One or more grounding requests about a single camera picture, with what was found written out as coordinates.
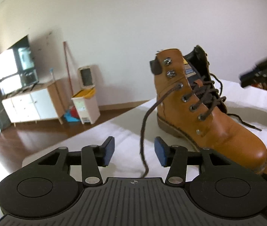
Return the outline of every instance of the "white cabinet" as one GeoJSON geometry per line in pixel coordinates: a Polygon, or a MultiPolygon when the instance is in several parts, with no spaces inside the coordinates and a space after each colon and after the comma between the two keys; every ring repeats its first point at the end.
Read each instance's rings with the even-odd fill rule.
{"type": "Polygon", "coordinates": [[[54,104],[52,103],[48,89],[32,92],[31,97],[40,119],[58,118],[54,104]]]}
{"type": "Polygon", "coordinates": [[[59,119],[65,107],[55,83],[37,85],[33,91],[17,94],[2,101],[12,123],[59,119]]]}
{"type": "Polygon", "coordinates": [[[10,121],[12,123],[20,122],[20,118],[17,115],[17,112],[16,112],[16,110],[14,108],[14,105],[12,103],[12,99],[10,99],[10,98],[4,99],[2,101],[2,103],[3,103],[3,107],[5,108],[10,121]]]}

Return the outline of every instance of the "metal hook eyelet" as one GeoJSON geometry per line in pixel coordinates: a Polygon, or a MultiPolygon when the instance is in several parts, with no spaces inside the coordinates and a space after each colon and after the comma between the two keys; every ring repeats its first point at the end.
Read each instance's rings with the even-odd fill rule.
{"type": "Polygon", "coordinates": [[[172,63],[172,59],[171,58],[166,58],[164,59],[163,63],[167,66],[170,65],[172,63]]]}
{"type": "Polygon", "coordinates": [[[175,71],[172,69],[172,70],[170,70],[170,71],[167,72],[166,76],[167,76],[168,78],[173,78],[173,77],[176,76],[176,73],[175,73],[175,71]]]}

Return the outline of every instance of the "cabinet drawer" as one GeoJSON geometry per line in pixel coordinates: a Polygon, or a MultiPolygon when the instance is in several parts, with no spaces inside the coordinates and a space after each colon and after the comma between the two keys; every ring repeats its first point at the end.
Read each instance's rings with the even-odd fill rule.
{"type": "Polygon", "coordinates": [[[36,121],[40,120],[38,112],[33,103],[26,104],[23,108],[17,109],[18,116],[20,121],[36,121]]]}
{"type": "Polygon", "coordinates": [[[32,103],[32,98],[30,94],[15,96],[12,97],[12,103],[15,108],[17,108],[18,106],[26,106],[27,104],[32,103]]]}

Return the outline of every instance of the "boot heel tab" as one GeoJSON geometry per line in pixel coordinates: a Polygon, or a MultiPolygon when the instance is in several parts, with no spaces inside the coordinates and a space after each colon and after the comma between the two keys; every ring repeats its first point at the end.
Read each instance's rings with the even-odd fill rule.
{"type": "Polygon", "coordinates": [[[150,63],[151,72],[155,76],[160,75],[163,72],[163,68],[157,57],[155,58],[155,60],[152,60],[149,63],[150,63]]]}

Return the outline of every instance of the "ribbed black surface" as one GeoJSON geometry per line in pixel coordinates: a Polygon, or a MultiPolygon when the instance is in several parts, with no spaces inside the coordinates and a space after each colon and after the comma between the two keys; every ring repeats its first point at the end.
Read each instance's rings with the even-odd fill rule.
{"type": "Polygon", "coordinates": [[[199,210],[181,188],[164,185],[159,178],[109,178],[87,188],[69,210],[51,218],[24,220],[7,215],[0,226],[267,226],[255,216],[243,220],[220,219],[199,210]]]}

